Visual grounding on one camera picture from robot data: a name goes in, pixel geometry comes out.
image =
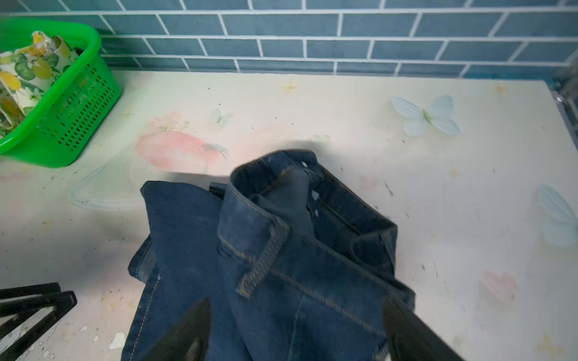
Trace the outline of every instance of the belt loop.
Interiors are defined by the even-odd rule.
[[[245,298],[249,298],[257,285],[267,276],[289,236],[289,226],[283,221],[277,221],[269,227],[269,232],[271,239],[267,242],[253,268],[243,276],[236,289],[236,292]]]

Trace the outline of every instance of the white paint chip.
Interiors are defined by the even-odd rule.
[[[123,332],[117,333],[116,335],[114,335],[114,340],[112,340],[112,342],[110,343],[109,349],[123,348],[126,340],[127,339],[124,336]]]

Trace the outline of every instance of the white table surface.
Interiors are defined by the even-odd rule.
[[[135,152],[145,147],[150,157],[154,148],[146,147],[167,131],[196,147],[159,150],[173,159],[169,166],[208,176],[281,148],[315,150],[399,226],[396,276],[415,290],[417,315],[466,360],[576,360],[578,250],[544,241],[538,185],[550,184],[578,210],[578,152],[544,83],[114,74],[124,94],[75,163],[47,169],[0,160],[0,288],[59,282],[78,298],[26,360],[120,359],[109,345],[128,334],[144,287],[127,266],[148,235],[146,212],[88,209],[72,204],[71,192],[110,192],[108,207],[126,193],[136,203],[124,209],[140,205],[135,194],[147,178],[206,184],[211,177],[162,172]],[[428,106],[443,94],[454,99],[461,135],[431,128],[406,136],[389,98]],[[215,124],[216,109],[233,114],[225,125]],[[107,163],[96,185],[82,183]],[[488,273],[498,279],[494,293],[484,287]]]

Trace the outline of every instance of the jeans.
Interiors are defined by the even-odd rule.
[[[147,281],[122,360],[204,297],[207,360],[383,360],[383,297],[415,298],[394,278],[397,226],[309,151],[242,165],[222,190],[144,185],[151,235],[129,271]]]

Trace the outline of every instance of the green basket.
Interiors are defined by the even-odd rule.
[[[50,168],[72,163],[105,118],[121,89],[98,54],[101,37],[88,25],[26,18],[0,20],[0,52],[30,45],[32,32],[60,35],[84,51],[22,124],[0,139],[0,154]]]

